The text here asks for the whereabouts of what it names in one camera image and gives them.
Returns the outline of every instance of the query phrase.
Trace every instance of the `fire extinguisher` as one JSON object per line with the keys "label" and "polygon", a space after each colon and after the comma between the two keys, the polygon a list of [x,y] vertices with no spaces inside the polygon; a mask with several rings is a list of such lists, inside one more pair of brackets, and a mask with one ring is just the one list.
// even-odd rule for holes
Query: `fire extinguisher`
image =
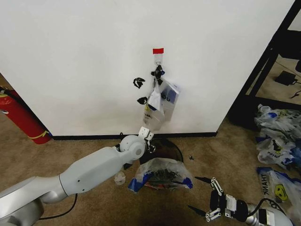
{"label": "fire extinguisher", "polygon": [[14,90],[0,90],[0,111],[10,118],[36,144],[51,139],[49,132],[39,122],[29,107]]}

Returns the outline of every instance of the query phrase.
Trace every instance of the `plastic bag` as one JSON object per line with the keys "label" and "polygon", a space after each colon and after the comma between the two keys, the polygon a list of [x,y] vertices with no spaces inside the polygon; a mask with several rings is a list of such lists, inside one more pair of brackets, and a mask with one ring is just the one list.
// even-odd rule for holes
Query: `plastic bag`
{"label": "plastic bag", "polygon": [[192,188],[192,175],[180,161],[154,158],[140,165],[128,188],[138,192],[144,185],[155,188]]}
{"label": "plastic bag", "polygon": [[119,173],[115,174],[114,181],[117,185],[122,185],[126,182],[126,175],[124,172],[120,171]]}
{"label": "plastic bag", "polygon": [[293,223],[301,226],[301,181],[267,167],[258,167],[257,173],[264,196],[279,203]]}
{"label": "plastic bag", "polygon": [[301,138],[301,111],[272,110],[268,106],[258,105],[254,121],[260,128],[281,131],[292,141]]}
{"label": "plastic bag", "polygon": [[143,122],[145,126],[152,131],[160,129],[164,121],[164,110],[161,98],[161,92],[159,89],[159,84],[156,79],[154,79],[154,89],[147,100],[144,109]]}
{"label": "plastic bag", "polygon": [[272,129],[261,129],[260,137],[256,138],[257,150],[259,151],[258,160],[265,164],[278,164],[286,169],[286,165],[293,162],[291,149],[295,147],[293,142],[288,141],[286,136]]}
{"label": "plastic bag", "polygon": [[169,83],[163,78],[161,78],[161,80],[162,83],[159,87],[159,90],[161,92],[164,119],[165,121],[169,121],[171,120],[171,116],[174,112],[174,107],[178,100],[180,89],[176,85]]}
{"label": "plastic bag", "polygon": [[161,78],[165,72],[161,65],[152,72],[154,76],[153,90],[147,100],[143,122],[152,131],[159,130],[165,121],[171,120],[180,89]]}

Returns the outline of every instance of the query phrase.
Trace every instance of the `cable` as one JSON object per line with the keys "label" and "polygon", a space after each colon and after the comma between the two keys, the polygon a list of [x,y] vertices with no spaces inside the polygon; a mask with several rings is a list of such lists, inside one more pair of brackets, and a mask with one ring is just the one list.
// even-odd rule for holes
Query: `cable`
{"label": "cable", "polygon": [[301,90],[300,91],[298,91],[298,92],[295,92],[295,94],[292,96],[292,97],[290,97],[290,99],[293,99],[294,97],[297,97],[297,96],[299,96],[299,94],[298,93],[300,93],[301,92]]}
{"label": "cable", "polygon": [[254,215],[254,214],[257,212],[257,210],[261,207],[261,205],[262,205],[262,203],[263,203],[264,201],[270,201],[270,202],[274,203],[274,204],[279,208],[279,210],[280,210],[281,212],[284,213],[284,211],[281,209],[281,207],[278,205],[277,202],[275,202],[274,200],[269,199],[269,198],[263,198],[263,199],[261,199],[260,202],[257,204],[256,208],[255,208],[251,213],[249,213],[249,214],[247,215],[247,217],[250,217],[250,216]]}
{"label": "cable", "polygon": [[73,210],[75,204],[76,204],[76,200],[77,200],[77,194],[75,194],[75,198],[74,198],[74,203],[73,205],[71,206],[71,208],[65,212],[65,213],[62,213],[62,214],[59,214],[59,215],[56,215],[56,216],[51,216],[51,217],[46,217],[46,218],[40,218],[39,220],[49,220],[49,219],[53,219],[53,218],[59,218],[59,217],[62,217],[64,215],[66,215],[67,213],[69,213],[71,210]]}

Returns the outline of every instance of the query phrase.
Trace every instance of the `beige carpet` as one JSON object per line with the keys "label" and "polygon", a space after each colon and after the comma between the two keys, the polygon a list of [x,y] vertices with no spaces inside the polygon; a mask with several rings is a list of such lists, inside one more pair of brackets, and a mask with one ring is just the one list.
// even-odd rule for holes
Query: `beige carpet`
{"label": "beige carpet", "polygon": [[[63,172],[79,158],[118,140],[54,141],[36,145],[5,115],[0,115],[0,190],[32,176],[50,177]],[[224,191],[247,202],[262,198],[256,167],[255,133],[223,122],[217,137],[173,138],[182,150],[186,168],[194,176],[216,177]],[[133,194],[127,184],[134,176],[138,163],[125,171],[126,184],[118,186],[111,178],[90,192],[80,194],[72,212],[63,217],[39,221],[39,226],[239,226],[236,220],[222,217],[210,224],[190,210],[190,204],[203,210],[209,208],[211,188],[194,181],[191,190],[153,191],[147,187]],[[297,177],[296,172],[289,175]],[[44,216],[67,211],[74,196],[63,202],[45,205]]]}

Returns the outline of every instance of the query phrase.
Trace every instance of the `pile of plastic bags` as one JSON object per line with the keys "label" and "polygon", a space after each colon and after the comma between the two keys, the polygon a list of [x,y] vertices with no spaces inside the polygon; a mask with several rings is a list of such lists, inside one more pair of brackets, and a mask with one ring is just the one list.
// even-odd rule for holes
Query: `pile of plastic bags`
{"label": "pile of plastic bags", "polygon": [[294,166],[301,172],[301,111],[259,105],[254,120],[261,128],[256,138],[258,160],[284,169]]}

